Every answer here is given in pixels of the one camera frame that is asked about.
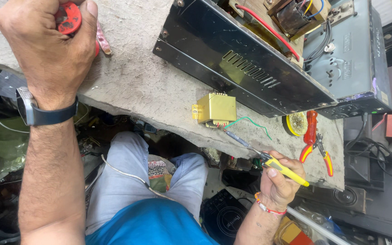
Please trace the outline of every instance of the hand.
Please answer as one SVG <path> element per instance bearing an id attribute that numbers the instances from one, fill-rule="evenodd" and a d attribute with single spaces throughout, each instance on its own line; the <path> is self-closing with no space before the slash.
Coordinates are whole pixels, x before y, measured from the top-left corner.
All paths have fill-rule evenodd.
<path id="1" fill-rule="evenodd" d="M 0 9 L 0 30 L 24 72 L 40 109 L 66 108 L 95 57 L 98 7 L 80 3 L 82 24 L 73 38 L 56 30 L 54 14 L 67 0 L 9 0 Z"/>
<path id="2" fill-rule="evenodd" d="M 279 163 L 290 168 L 297 175 L 305 179 L 305 171 L 303 165 L 296 159 L 290 158 L 272 150 L 264 151 L 279 160 Z M 285 178 L 278 170 L 269 167 L 264 168 L 261 176 L 261 203 L 268 209 L 278 212 L 284 212 L 299 189 L 300 184 L 290 178 Z"/>

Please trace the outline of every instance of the workbench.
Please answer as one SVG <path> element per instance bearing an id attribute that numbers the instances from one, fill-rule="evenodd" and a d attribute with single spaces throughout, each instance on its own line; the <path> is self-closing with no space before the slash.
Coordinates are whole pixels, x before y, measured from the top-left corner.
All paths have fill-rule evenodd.
<path id="1" fill-rule="evenodd" d="M 0 7 L 7 1 L 0 0 Z M 173 0 L 109 1 L 97 0 L 99 21 L 110 43 L 112 55 L 100 52 L 78 91 L 79 100 L 111 114 L 128 114 L 158 129 L 172 131 L 199 147 L 213 147 L 234 157 L 254 157 L 223 131 L 197 124 L 191 105 L 213 89 L 152 54 Z M 292 43 L 302 53 L 303 39 Z M 0 32 L 0 67 L 21 75 L 6 39 Z M 305 146 L 302 137 L 290 136 L 281 118 L 269 119 L 237 103 L 237 118 L 248 116 L 267 127 L 270 140 L 261 128 L 247 120 L 228 130 L 258 150 L 277 150 L 298 158 Z M 315 184 L 344 189 L 343 122 L 319 115 L 318 129 L 330 153 L 334 176 L 329 177 L 316 149 L 304 164 L 306 179 Z"/>

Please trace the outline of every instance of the smartwatch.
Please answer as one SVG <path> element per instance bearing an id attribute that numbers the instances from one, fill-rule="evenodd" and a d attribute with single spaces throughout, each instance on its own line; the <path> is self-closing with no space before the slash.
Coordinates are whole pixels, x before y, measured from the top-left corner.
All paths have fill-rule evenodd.
<path id="1" fill-rule="evenodd" d="M 78 111 L 78 97 L 75 97 L 75 102 L 68 108 L 54 111 L 41 110 L 27 87 L 16 89 L 16 101 L 19 114 L 28 126 L 62 123 L 76 115 Z"/>

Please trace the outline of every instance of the green wire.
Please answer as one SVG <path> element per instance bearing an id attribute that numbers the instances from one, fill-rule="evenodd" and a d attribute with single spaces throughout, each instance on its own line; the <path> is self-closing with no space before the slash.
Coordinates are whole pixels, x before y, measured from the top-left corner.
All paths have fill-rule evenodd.
<path id="1" fill-rule="evenodd" d="M 258 127 L 260 127 L 260 128 L 264 128 L 264 129 L 266 130 L 266 135 L 269 136 L 269 139 L 270 139 L 270 140 L 272 140 L 272 138 L 270 138 L 269 133 L 267 132 L 267 128 L 266 128 L 266 127 L 263 127 L 263 126 L 260 126 L 260 125 L 258 125 L 258 124 L 256 124 L 256 123 L 254 123 L 254 122 L 252 121 L 252 119 L 248 118 L 247 116 L 244 116 L 244 117 L 238 119 L 238 120 L 235 121 L 235 122 L 231 122 L 230 124 L 226 125 L 226 126 L 224 127 L 224 129 L 227 128 L 227 127 L 229 127 L 229 126 L 231 126 L 231 125 L 233 125 L 234 123 L 238 122 L 239 120 L 242 120 L 242 119 L 245 119 L 245 118 L 249 119 L 254 125 L 256 125 L 256 126 L 258 126 Z"/>

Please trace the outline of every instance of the jeans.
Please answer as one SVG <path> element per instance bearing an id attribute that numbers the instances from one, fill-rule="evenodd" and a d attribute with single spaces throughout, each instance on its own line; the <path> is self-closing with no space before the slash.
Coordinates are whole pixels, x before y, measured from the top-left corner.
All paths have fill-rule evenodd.
<path id="1" fill-rule="evenodd" d="M 148 144 L 133 132 L 120 132 L 111 142 L 107 162 L 114 168 L 139 176 L 149 183 Z M 204 158 L 187 153 L 170 160 L 177 170 L 172 176 L 170 189 L 163 195 L 176 200 L 199 219 L 208 168 Z M 161 198 L 136 178 L 118 173 L 105 166 L 98 178 L 87 211 L 86 235 L 92 234 L 121 209 L 147 198 Z"/>

